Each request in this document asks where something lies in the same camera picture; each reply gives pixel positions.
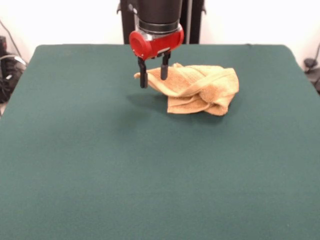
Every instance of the black cable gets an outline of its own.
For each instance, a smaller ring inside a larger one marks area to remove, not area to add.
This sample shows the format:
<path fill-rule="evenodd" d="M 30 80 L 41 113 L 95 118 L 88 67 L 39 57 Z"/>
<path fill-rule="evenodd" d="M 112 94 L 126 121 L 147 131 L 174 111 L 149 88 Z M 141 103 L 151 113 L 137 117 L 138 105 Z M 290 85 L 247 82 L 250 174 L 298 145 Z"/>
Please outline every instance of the black cable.
<path fill-rule="evenodd" d="M 318 45 L 318 49 L 317 49 L 317 51 L 316 51 L 316 55 L 315 55 L 315 60 L 317 60 L 317 58 L 318 58 L 318 56 L 319 56 L 319 52 L 320 52 L 320 43 L 319 43 L 319 45 Z"/>
<path fill-rule="evenodd" d="M 20 51 L 19 51 L 19 49 L 18 49 L 18 47 L 17 47 L 17 45 L 16 45 L 16 43 L 15 43 L 13 37 L 12 37 L 10 31 L 6 28 L 6 26 L 2 23 L 1 20 L 0 20 L 0 25 L 1 25 L 1 26 L 4 28 L 4 30 L 8 33 L 8 35 L 9 35 L 9 37 L 10 37 L 10 39 L 11 39 L 11 42 L 13 43 L 13 46 L 14 46 L 16 52 L 17 52 L 18 55 L 21 57 L 21 53 L 20 53 Z"/>

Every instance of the black cylindrical robot wrist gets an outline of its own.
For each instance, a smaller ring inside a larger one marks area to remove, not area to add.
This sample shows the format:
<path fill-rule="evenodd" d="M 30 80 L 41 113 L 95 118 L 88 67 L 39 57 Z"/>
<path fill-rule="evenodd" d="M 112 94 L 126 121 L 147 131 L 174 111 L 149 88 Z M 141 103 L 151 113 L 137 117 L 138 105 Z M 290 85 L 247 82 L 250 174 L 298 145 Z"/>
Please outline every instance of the black cylindrical robot wrist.
<path fill-rule="evenodd" d="M 182 0 L 137 0 L 139 27 L 151 33 L 174 32 L 179 26 Z"/>

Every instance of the tan towel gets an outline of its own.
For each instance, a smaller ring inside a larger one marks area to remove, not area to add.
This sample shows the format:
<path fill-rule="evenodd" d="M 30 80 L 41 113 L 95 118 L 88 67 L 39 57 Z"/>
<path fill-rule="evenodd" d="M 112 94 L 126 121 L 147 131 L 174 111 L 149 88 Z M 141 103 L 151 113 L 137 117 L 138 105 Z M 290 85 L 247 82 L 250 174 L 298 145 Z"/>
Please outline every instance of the tan towel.
<path fill-rule="evenodd" d="M 167 112 L 172 114 L 205 111 L 212 115 L 225 115 L 239 91 L 239 80 L 233 68 L 175 63 L 168 68 L 168 78 L 164 81 L 161 80 L 160 68 L 147 72 L 149 86 L 168 96 Z"/>

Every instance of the green table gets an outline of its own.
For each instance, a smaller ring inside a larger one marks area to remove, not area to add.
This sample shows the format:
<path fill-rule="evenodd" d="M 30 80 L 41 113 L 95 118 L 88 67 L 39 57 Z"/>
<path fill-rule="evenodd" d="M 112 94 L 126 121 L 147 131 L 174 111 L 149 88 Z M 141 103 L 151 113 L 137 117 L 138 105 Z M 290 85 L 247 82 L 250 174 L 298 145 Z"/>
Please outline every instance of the green table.
<path fill-rule="evenodd" d="M 320 99 L 290 50 L 173 62 L 235 68 L 229 113 L 167 114 L 128 46 L 36 49 L 0 121 L 1 240 L 319 240 Z"/>

